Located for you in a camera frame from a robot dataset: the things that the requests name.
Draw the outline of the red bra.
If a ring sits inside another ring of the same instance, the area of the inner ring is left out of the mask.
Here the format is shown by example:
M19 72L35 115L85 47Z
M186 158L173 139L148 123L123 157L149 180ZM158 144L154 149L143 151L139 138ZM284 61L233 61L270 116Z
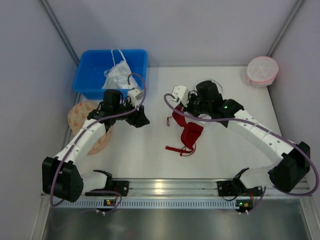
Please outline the red bra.
M166 146L165 149L168 151L179 153L181 157L191 156L196 150L196 141L202 135L204 127L194 123L187 122L186 118L177 112L173 111L172 115L167 118L167 126L170 126L170 118L173 118L175 122L183 128L180 136L180 140L183 144L182 148L175 148L171 146Z

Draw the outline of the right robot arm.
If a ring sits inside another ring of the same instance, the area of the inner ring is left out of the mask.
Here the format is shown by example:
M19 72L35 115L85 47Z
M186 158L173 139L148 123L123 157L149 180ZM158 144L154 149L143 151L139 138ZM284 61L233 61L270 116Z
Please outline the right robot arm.
M311 165L306 160L310 156L310 147L305 142L295 144L276 137L240 103L224 99L217 85L210 80L198 83L187 94L184 111L193 117L208 115L212 120L220 119L225 128L242 136L269 158L270 165L245 167L234 177L241 187L273 186L289 193L310 171Z

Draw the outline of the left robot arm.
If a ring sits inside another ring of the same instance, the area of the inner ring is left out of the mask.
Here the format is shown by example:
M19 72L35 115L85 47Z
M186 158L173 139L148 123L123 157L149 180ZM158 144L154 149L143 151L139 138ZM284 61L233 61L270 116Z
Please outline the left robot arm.
M98 107L92 110L83 127L70 143L54 157L42 162L42 190L52 198L57 197L71 203L82 194L91 191L110 191L112 175L104 170L94 169L80 173L80 165L95 143L104 136L116 121L126 121L135 128L148 125L143 102L146 94L133 88L126 98L116 89L107 89Z

